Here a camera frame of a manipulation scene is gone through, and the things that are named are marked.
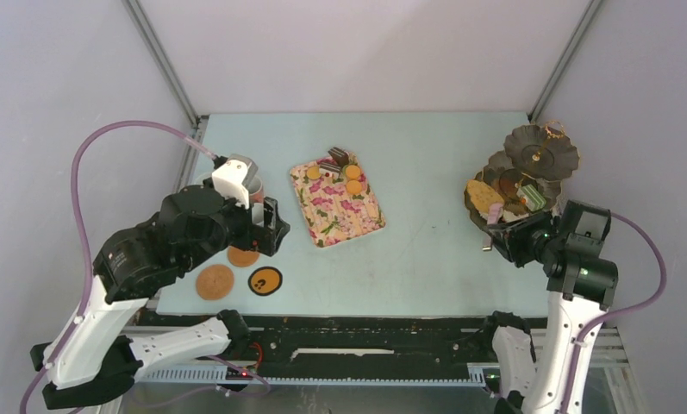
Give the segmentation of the brown oval cookie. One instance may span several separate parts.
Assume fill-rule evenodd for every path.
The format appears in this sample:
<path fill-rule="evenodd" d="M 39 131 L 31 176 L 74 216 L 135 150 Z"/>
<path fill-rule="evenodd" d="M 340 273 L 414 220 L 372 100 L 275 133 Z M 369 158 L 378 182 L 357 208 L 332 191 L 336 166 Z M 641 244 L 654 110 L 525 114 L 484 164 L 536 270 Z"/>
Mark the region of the brown oval cookie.
<path fill-rule="evenodd" d="M 489 214 L 490 208 L 495 204 L 504 206 L 504 198 L 485 182 L 470 179 L 465 186 L 465 192 L 469 196 L 475 209 L 482 214 Z"/>

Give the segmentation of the three tier black cake stand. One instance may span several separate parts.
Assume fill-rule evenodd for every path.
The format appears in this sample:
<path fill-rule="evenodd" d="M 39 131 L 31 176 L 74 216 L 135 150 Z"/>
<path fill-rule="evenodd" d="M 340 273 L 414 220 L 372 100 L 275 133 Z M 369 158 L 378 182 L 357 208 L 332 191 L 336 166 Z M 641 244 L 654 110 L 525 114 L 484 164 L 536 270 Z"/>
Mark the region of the three tier black cake stand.
<path fill-rule="evenodd" d="M 557 121 L 525 124 L 506 136 L 503 149 L 490 156 L 473 179 L 485 182 L 505 200 L 498 223 L 509 223 L 536 213 L 563 210 L 563 184 L 580 166 L 580 154 L 563 125 Z M 516 195 L 521 185 L 533 185 L 546 199 L 543 210 L 529 211 Z M 464 206 L 473 224 L 486 228 L 487 215 L 479 213 L 464 189 Z"/>

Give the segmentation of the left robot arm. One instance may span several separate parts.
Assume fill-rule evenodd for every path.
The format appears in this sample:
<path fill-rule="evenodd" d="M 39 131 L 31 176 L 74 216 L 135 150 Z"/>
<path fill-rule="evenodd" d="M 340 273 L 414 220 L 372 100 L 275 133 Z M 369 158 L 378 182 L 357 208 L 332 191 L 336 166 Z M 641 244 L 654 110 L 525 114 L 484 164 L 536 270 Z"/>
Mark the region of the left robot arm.
<path fill-rule="evenodd" d="M 86 306 L 58 339 L 31 349 L 35 370 L 47 376 L 46 407 L 102 405 L 153 371 L 222 353 L 234 360 L 246 355 L 250 332 L 235 310 L 156 336 L 122 331 L 159 290 L 227 248 L 273 256 L 290 225 L 273 198 L 263 205 L 264 222 L 258 225 L 234 200 L 190 185 L 165 197 L 147 221 L 115 232 L 91 266 Z"/>

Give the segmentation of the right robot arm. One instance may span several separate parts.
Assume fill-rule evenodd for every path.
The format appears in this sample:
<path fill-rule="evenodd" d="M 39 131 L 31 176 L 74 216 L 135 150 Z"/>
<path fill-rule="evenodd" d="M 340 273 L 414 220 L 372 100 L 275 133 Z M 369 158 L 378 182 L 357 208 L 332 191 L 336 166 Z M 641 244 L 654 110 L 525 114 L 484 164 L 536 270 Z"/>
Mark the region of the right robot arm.
<path fill-rule="evenodd" d="M 497 413 L 579 413 L 600 318 L 613 304 L 614 262 L 600 253 L 609 210 L 570 200 L 561 215 L 533 214 L 486 228 L 492 246 L 516 267 L 540 263 L 547 277 L 546 342 L 540 354 L 523 327 L 499 325 L 478 338 L 484 357 L 498 361 Z"/>

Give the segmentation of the green striped cake slice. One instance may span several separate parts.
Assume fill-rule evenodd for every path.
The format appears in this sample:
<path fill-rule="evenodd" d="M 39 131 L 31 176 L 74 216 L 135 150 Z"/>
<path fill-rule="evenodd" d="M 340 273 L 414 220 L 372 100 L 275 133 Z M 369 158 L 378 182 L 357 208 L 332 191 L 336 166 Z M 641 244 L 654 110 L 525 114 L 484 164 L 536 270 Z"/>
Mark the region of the green striped cake slice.
<path fill-rule="evenodd" d="M 546 199 L 533 185 L 521 185 L 516 191 L 516 195 L 529 211 L 540 211 L 546 206 Z"/>

